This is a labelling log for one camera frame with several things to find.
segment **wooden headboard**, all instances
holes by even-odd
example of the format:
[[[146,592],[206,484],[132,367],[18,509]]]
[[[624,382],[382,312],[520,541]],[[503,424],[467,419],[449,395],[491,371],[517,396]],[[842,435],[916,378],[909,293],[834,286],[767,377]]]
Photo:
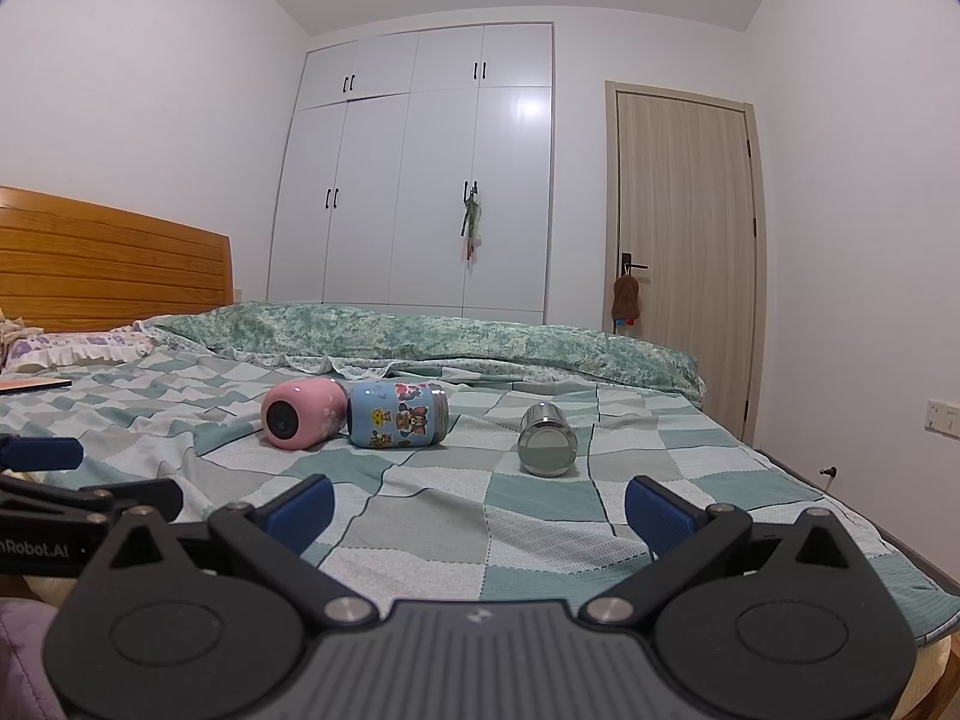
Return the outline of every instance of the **wooden headboard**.
[[[0,309],[48,333],[233,302],[230,242],[195,227],[0,187]]]

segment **white logo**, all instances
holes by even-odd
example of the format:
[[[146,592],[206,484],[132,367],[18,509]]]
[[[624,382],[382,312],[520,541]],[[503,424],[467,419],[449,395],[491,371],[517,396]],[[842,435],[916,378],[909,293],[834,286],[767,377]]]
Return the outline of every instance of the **white logo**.
[[[31,544],[29,541],[15,541],[13,538],[0,539],[0,553],[4,555],[29,555],[30,557],[70,557],[65,544]]]
[[[467,620],[476,624],[483,625],[487,622],[488,619],[493,617],[493,612],[488,608],[477,607],[474,611],[467,615]]]

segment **wall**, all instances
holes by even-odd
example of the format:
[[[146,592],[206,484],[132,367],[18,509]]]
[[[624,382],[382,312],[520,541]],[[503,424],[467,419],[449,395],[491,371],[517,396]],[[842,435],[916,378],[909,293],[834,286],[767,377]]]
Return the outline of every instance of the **wall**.
[[[604,81],[750,101],[742,32],[584,7],[510,7],[389,20],[320,35],[311,49],[368,35],[467,23],[554,23],[554,189],[547,321],[601,326],[607,214]]]
[[[954,579],[960,442],[960,4],[764,0],[771,255],[758,437]]]
[[[262,298],[305,41],[273,0],[3,0],[0,184],[226,233]]]

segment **power outlet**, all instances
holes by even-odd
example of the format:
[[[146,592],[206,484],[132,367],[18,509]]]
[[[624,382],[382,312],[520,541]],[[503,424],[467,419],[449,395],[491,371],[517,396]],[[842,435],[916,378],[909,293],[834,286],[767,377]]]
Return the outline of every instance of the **power outlet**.
[[[935,433],[960,439],[960,406],[942,400],[928,400],[925,427]]]

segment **white wardrobe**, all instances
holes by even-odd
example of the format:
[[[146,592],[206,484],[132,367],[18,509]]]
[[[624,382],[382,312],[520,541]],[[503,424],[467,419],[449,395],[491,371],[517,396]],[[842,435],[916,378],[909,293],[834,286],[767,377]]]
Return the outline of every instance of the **white wardrobe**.
[[[267,297],[542,323],[552,43],[550,25],[512,23],[311,52]],[[474,183],[478,241],[467,261]]]

